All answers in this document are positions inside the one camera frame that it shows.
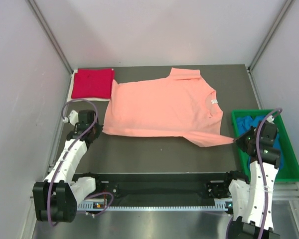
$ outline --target dark gray table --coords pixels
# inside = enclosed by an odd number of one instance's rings
[[[199,69],[206,82],[217,91],[217,100],[224,112],[221,134],[234,137],[231,112],[235,109],[257,109],[257,102],[244,65],[180,66]],[[118,67],[118,83],[151,80],[169,75],[170,66]],[[107,102],[95,102],[100,123],[104,121]],[[75,109],[92,109],[85,102],[70,105]],[[58,149],[64,146],[71,125],[65,125]],[[137,138],[106,135],[91,145],[76,172],[85,173],[162,173],[162,172],[226,172],[240,168],[235,145],[200,148],[181,137]]]
[[[231,111],[257,109],[257,102],[244,65],[182,66],[200,69],[205,80],[217,90],[219,106],[224,111],[222,135],[234,136]],[[170,67],[115,68],[118,82],[150,80],[169,74]],[[107,103],[97,102],[100,121]],[[91,109],[87,103],[74,103],[69,111]],[[66,134],[63,129],[59,152]],[[234,145],[200,148],[183,138],[133,138],[102,134],[82,158],[77,173],[143,172],[225,172],[239,168]],[[275,232],[281,239],[299,239],[289,202],[273,203]],[[92,219],[77,215],[74,222],[51,229],[38,222],[33,239],[112,238],[112,239],[223,239],[229,217],[217,212],[107,212]]]

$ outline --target green plastic bin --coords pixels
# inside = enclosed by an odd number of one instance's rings
[[[234,125],[235,136],[239,137],[239,131],[237,126],[237,118],[245,116],[264,116],[267,115],[272,110],[235,110],[232,112],[232,121]],[[290,143],[286,128],[281,116],[275,118],[274,123],[277,125],[280,138],[280,146],[284,154],[284,167],[279,170],[276,176],[276,182],[299,182],[299,165],[293,150],[293,147]],[[248,168],[248,158],[249,156],[243,151],[239,150],[240,162],[243,169],[243,172],[248,175],[250,179],[250,171]]]

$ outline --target red folded cloth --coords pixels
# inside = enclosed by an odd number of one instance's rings
[[[77,98],[111,98],[114,70],[112,68],[92,70],[78,69],[74,74],[71,97]]]

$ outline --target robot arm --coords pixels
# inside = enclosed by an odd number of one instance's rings
[[[258,128],[251,128],[236,140],[237,145],[251,157],[251,182],[247,177],[233,178],[229,192],[233,199],[233,222],[229,227],[228,239],[257,238],[263,221],[265,208],[265,190],[268,192],[268,212],[265,218],[263,239],[278,239],[273,233],[272,199],[274,181],[280,166],[280,151],[272,148],[277,136],[277,127],[265,123],[261,132],[261,156],[267,185],[265,187],[261,167],[256,154],[255,140]]]
[[[48,211],[50,211],[53,221],[73,221],[77,205],[95,191],[95,179],[92,177],[79,178],[74,185],[70,186],[81,158],[102,131],[102,126],[96,123],[81,136],[93,123],[94,117],[94,111],[85,110],[79,113],[72,111],[69,117],[64,120],[64,122],[74,125],[74,130],[67,135],[64,149],[52,171],[43,182],[36,182],[32,190],[36,217],[39,221],[47,221]],[[48,188],[51,183],[53,184],[52,193],[48,195]],[[47,207],[48,197],[51,201],[49,209]]]

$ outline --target white wall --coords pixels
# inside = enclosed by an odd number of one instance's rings
[[[68,81],[26,2],[0,0],[0,239],[20,234]]]
[[[299,162],[299,0],[253,71],[265,108],[282,107],[283,119]]]
[[[284,0],[36,0],[73,68],[249,65]]]

